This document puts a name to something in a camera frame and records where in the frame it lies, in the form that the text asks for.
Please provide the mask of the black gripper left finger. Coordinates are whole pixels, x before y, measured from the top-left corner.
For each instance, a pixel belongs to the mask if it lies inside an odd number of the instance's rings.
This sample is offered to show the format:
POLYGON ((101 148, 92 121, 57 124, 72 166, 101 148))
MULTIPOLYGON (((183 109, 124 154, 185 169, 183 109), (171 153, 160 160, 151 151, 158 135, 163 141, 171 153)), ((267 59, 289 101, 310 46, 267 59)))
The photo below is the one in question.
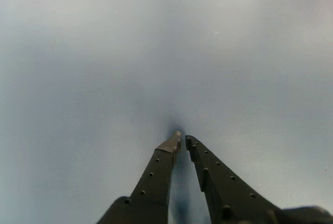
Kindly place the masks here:
POLYGON ((181 136, 176 131, 154 150, 132 194, 115 200, 98 223, 168 223, 172 172, 181 136))

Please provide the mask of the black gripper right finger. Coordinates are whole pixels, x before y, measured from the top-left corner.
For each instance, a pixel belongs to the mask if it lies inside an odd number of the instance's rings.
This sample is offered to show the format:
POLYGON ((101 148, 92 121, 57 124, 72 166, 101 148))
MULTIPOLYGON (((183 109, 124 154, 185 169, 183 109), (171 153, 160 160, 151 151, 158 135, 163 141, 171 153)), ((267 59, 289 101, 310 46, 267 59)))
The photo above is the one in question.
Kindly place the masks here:
POLYGON ((238 177, 202 142, 185 137, 212 223, 278 223, 278 207, 238 177))

